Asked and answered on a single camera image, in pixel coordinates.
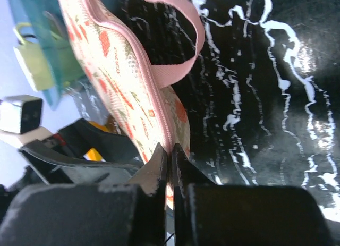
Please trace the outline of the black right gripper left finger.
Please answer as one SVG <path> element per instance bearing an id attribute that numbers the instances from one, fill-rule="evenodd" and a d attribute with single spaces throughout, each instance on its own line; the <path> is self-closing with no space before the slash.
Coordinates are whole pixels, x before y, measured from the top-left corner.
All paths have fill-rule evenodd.
<path id="1" fill-rule="evenodd" d="M 31 185 L 12 200 L 1 245 L 163 245 L 167 153 L 125 184 Z"/>

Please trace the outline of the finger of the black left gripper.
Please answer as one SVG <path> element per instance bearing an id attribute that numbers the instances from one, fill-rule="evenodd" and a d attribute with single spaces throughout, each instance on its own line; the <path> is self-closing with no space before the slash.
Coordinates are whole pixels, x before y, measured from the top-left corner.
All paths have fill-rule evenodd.
<path id="1" fill-rule="evenodd" d="M 104 165 L 88 161 L 86 152 L 90 146 L 81 134 L 81 120 L 84 119 L 19 148 L 19 153 L 45 184 L 119 184 L 126 182 L 143 166 L 129 137 L 110 132 L 113 163 Z"/>

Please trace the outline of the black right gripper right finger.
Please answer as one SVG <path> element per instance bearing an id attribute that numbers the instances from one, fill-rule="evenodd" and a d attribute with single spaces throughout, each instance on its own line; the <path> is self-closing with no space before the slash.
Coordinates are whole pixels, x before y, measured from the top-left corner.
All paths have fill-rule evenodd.
<path id="1" fill-rule="evenodd" d="M 333 245 L 312 195 L 293 186 L 217 185 L 172 151 L 176 245 Z"/>

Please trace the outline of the floral mesh laundry bag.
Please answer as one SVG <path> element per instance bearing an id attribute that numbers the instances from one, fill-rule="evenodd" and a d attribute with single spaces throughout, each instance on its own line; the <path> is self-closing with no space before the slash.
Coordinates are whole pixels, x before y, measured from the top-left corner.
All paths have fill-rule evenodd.
<path id="1" fill-rule="evenodd" d="M 157 145 L 190 153 L 190 125 L 172 85 L 189 74 L 205 42 L 199 14 L 189 0 L 145 0 L 176 8 L 196 32 L 194 55 L 179 64 L 152 64 L 137 36 L 103 0 L 58 0 L 77 61 L 105 107 L 144 163 Z"/>

